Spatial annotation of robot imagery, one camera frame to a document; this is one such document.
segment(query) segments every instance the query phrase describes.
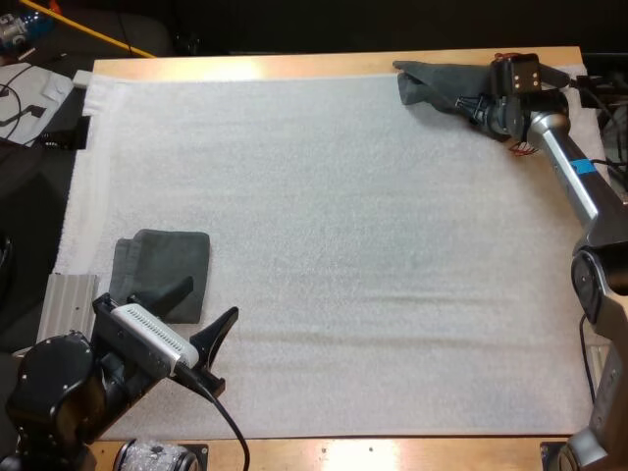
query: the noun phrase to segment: wooden board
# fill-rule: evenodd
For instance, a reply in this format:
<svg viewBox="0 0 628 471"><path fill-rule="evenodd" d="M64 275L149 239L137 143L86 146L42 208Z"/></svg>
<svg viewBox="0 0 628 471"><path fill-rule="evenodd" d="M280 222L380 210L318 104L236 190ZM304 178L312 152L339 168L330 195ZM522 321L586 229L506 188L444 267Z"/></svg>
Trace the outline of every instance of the wooden board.
<svg viewBox="0 0 628 471"><path fill-rule="evenodd" d="M536 52L551 66L581 64L578 47L405 51L298 56L193 57L99 60L94 72L119 79L204 81L296 79L394 73L394 60L489 64L497 52ZM540 443L566 438L378 438L252 440L251 471L541 471ZM235 440L204 443L211 471L239 471ZM92 446L97 471L113 467L121 442Z"/></svg>
<svg viewBox="0 0 628 471"><path fill-rule="evenodd" d="M296 79L394 73L393 61L435 64L489 64L497 52L535 52L549 66L581 64L578 47L403 51L298 56L173 57L112 59L94 63L94 72L119 79L157 81Z"/></svg>
<svg viewBox="0 0 628 471"><path fill-rule="evenodd" d="M541 471L542 438L394 438L251 440L251 471ZM240 471L235 440L192 442L209 447L211 471ZM122 442L91 447L96 471L113 469Z"/></svg>

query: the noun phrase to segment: gray cloth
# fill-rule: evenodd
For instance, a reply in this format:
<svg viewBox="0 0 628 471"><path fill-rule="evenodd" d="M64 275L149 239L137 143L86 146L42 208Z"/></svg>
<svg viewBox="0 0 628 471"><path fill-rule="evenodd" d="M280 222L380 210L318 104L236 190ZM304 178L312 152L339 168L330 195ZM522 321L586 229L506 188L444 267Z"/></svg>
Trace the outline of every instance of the gray cloth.
<svg viewBox="0 0 628 471"><path fill-rule="evenodd" d="M397 83L404 105L425 101L441 112L453 113L459 96L477 96L491 91L488 66L414 61L395 61L392 64L402 71L397 76Z"/></svg>
<svg viewBox="0 0 628 471"><path fill-rule="evenodd" d="M203 305L209 236L143 229L116 243L109 292L120 302L140 291L161 289L192 276L194 290L164 318L173 324L196 324Z"/></svg>

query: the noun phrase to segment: wooden table edge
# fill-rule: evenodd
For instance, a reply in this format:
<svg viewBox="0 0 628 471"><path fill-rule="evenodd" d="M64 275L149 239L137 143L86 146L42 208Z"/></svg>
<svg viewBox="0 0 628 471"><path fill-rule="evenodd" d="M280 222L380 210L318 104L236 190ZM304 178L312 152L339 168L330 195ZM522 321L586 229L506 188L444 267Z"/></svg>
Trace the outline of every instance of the wooden table edge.
<svg viewBox="0 0 628 471"><path fill-rule="evenodd" d="M541 443L566 437L347 438L248 441L251 471L541 471ZM110 471L124 442L97 442L96 471ZM211 471L239 471L236 440L179 441L207 445Z"/></svg>
<svg viewBox="0 0 628 471"><path fill-rule="evenodd" d="M422 61L487 65L497 52L535 52L549 66L582 64L580 48L511 47L442 51L399 51L347 54L267 56L170 57L158 59L108 59L94 63L94 73L118 79L150 81L205 81L298 79L391 74L393 61Z"/></svg>

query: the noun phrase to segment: yellow stick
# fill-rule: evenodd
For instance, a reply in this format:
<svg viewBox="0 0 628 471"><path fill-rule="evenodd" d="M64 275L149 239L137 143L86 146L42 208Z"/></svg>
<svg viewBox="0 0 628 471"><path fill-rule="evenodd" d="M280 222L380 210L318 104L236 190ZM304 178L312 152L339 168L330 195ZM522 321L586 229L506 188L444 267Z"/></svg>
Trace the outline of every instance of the yellow stick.
<svg viewBox="0 0 628 471"><path fill-rule="evenodd" d="M128 44L125 44L124 42L119 41L117 39L114 39L113 37L107 36L106 34L103 34L102 32L94 31L93 29L90 29L87 26L83 26L80 23L73 22L69 18L66 18L63 15L59 15L58 13L55 13L52 10L48 10L47 8L44 8L41 5L37 5L36 3L31 2L30 0L20 0L20 2L24 3L28 7L31 7L33 10L37 10L38 12L41 12L45 15L48 15L51 18L54 18L58 22L65 23L68 26L78 29L79 31L85 32L91 36L97 37L98 39L108 42L109 44L113 44L114 46L118 46L122 49L127 49L127 50L130 49L132 52L134 52L138 56L150 57L150 58L156 57L156 56L153 56L152 54L149 54L146 51L142 51L141 49L137 49L136 47L129 46Z"/></svg>

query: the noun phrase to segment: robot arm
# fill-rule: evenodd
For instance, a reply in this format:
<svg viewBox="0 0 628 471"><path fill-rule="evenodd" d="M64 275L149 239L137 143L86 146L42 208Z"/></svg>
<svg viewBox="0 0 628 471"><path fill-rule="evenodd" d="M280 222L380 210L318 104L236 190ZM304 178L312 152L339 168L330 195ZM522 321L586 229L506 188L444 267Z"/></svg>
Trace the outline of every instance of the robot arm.
<svg viewBox="0 0 628 471"><path fill-rule="evenodd" d="M15 455L0 461L0 470L94 469L86 445L164 378L209 392L218 402L225 381L209 369L237 308L185 340L148 312L144 305L150 303L130 301L135 302L119 306L103 294L93 302L91 341L74 332L26 354L7 402L20 442Z"/></svg>
<svg viewBox="0 0 628 471"><path fill-rule="evenodd" d="M549 156L584 229L573 251L574 289L595 332L612 341L589 425L569 439L553 469L628 467L628 209L569 137L566 100L557 89L542 90L538 57L504 56L491 68L492 96L461 97L457 106L487 133Z"/></svg>

